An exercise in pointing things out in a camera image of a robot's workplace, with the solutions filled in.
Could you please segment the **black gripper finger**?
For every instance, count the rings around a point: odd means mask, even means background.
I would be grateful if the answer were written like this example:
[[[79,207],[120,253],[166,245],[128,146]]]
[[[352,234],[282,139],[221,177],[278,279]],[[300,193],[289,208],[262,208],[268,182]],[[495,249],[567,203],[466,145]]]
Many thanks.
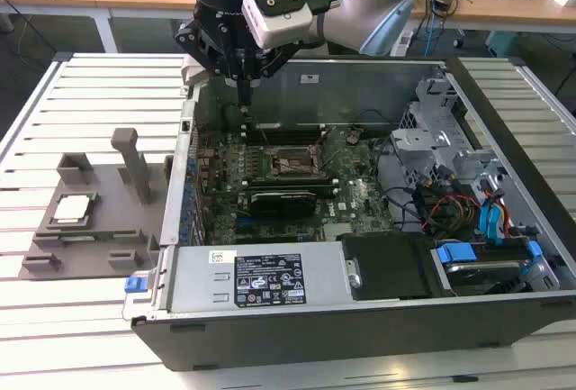
[[[259,85],[259,80],[273,76],[300,47],[296,41],[270,50],[245,50],[245,106],[251,105],[252,88]]]
[[[237,88],[238,104],[246,105],[246,79],[228,24],[203,28],[200,21],[191,20],[179,29],[175,41],[209,73],[228,79]]]

